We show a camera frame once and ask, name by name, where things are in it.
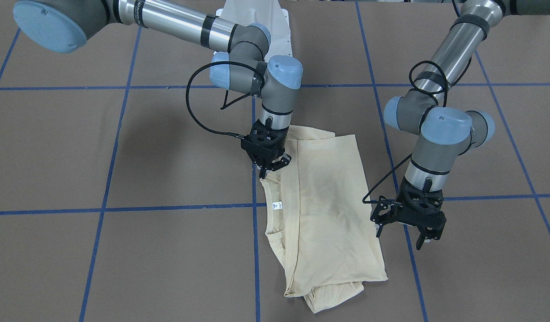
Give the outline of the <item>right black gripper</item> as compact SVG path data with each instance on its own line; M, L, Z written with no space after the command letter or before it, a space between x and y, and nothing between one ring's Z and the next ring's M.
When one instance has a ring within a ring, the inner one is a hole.
M241 148L246 151L252 163L259 167L259 179L266 177L267 171L277 171L290 164L292 157L285 152L285 142L289 127L282 130L265 126L257 120L250 134L241 140Z

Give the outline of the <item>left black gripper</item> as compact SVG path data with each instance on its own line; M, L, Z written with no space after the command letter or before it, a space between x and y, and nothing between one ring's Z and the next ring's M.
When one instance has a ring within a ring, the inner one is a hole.
M431 190L433 183L427 177L420 189L404 179L396 199L388 200L385 196L379 196L370 217L376 224L376 237L380 237L385 225L399 222L418 228L420 235L416 241L416 250L420 250L429 240L439 240L446 222L441 210L444 198L441 190Z

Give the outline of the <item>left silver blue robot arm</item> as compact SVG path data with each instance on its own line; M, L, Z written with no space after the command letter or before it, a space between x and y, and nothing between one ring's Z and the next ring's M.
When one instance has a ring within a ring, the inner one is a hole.
M550 0L467 0L455 8L456 20L431 59L409 72L410 90L393 97L384 108L384 123L418 136L395 199L379 196L371 222L380 237L385 225L416 227L416 249L439 240L447 222L441 206L443 187L459 155L481 147L495 132L485 112L447 106L449 90L463 77L477 47L506 16L550 16Z

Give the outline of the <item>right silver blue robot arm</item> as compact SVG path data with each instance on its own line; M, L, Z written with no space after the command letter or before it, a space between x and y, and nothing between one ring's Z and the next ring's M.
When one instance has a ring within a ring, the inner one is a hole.
M291 55L275 54L269 28L238 24L171 0L17 0L12 9L20 30L56 53L71 53L109 25L136 25L149 35L176 39L213 51L186 84L185 102L195 122L208 132L235 137L261 178L291 163L285 144L302 85L303 66ZM240 98L258 98L262 108L246 135L216 131L199 122L191 102L195 78L209 71L210 82Z

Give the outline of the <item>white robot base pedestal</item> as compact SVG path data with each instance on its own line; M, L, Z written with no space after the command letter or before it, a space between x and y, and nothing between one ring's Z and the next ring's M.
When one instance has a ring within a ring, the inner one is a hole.
M267 27L271 41L265 61L275 55L293 57L289 12L281 8L278 0L226 0L216 14L236 24Z

